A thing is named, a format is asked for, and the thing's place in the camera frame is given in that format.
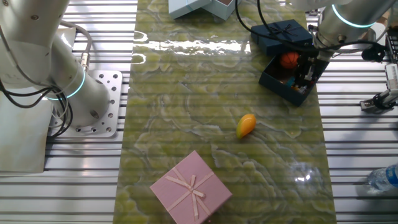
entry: metal bracket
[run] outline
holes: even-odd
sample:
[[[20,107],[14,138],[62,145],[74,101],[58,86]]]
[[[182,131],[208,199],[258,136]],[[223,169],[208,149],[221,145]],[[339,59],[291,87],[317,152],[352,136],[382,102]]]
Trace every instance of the metal bracket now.
[[[396,103],[390,104],[388,107],[382,105],[382,99],[377,94],[371,99],[360,101],[361,110],[372,114],[383,114],[387,111],[393,110]]]
[[[90,75],[102,82],[108,89],[110,94],[109,108],[106,114],[96,123],[82,128],[70,127],[58,139],[75,139],[75,138],[110,138],[116,134],[118,128],[118,114],[120,109],[120,97],[123,76],[119,71],[90,71]],[[56,126],[62,122],[61,119],[51,119],[50,126]],[[58,128],[51,128],[49,133],[55,134]]]

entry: light blue box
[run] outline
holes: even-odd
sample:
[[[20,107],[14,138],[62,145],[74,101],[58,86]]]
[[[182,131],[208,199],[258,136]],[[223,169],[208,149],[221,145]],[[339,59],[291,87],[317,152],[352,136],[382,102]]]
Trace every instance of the light blue box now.
[[[169,0],[169,14],[176,19],[209,3],[211,0]]]
[[[202,8],[226,21],[235,10],[235,1],[236,0],[232,0],[228,5],[226,5],[218,0],[213,0],[210,4],[207,4]]]

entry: pink ribbon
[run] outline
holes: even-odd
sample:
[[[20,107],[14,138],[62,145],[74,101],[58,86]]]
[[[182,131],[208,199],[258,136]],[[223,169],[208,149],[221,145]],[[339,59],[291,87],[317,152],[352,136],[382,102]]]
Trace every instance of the pink ribbon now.
[[[195,216],[195,221],[197,221],[198,218],[199,218],[197,203],[207,213],[207,215],[211,215],[210,210],[206,207],[206,205],[200,199],[200,198],[204,198],[205,194],[202,193],[202,192],[197,191],[196,188],[199,187],[201,184],[203,184],[206,180],[208,180],[212,175],[214,175],[214,172],[210,172],[201,181],[197,182],[194,185],[195,179],[196,179],[195,175],[192,175],[191,182],[189,184],[175,167],[172,170],[175,172],[175,174],[177,175],[178,179],[176,179],[174,177],[171,177],[171,176],[166,176],[166,179],[169,180],[169,181],[172,181],[172,182],[174,182],[176,184],[179,184],[179,185],[182,185],[182,186],[186,187],[188,189],[188,191],[185,192],[180,198],[178,198],[168,208],[166,208],[167,211],[169,212],[171,209],[176,207],[180,202],[182,202],[182,200],[184,200],[186,197],[188,197],[188,195],[192,195],[193,214]]]

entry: water bottle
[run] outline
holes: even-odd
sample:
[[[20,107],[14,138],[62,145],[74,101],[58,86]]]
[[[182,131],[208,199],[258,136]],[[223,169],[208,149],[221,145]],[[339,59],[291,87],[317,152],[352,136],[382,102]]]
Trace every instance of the water bottle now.
[[[387,168],[374,170],[368,176],[371,188],[377,192],[384,192],[398,188],[398,166],[392,165]]]

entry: green marble surface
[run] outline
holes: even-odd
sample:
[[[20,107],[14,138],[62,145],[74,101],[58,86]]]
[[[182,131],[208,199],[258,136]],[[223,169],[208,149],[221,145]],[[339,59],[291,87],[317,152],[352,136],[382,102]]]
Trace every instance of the green marble surface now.
[[[267,21],[303,12],[265,0]],[[256,2],[239,5],[260,24]],[[172,20],[167,0],[139,0],[114,223],[174,223],[149,186],[196,150],[233,196],[212,223],[336,223],[316,90],[296,108],[257,82],[271,58],[234,13]],[[256,115],[255,130],[236,125]]]

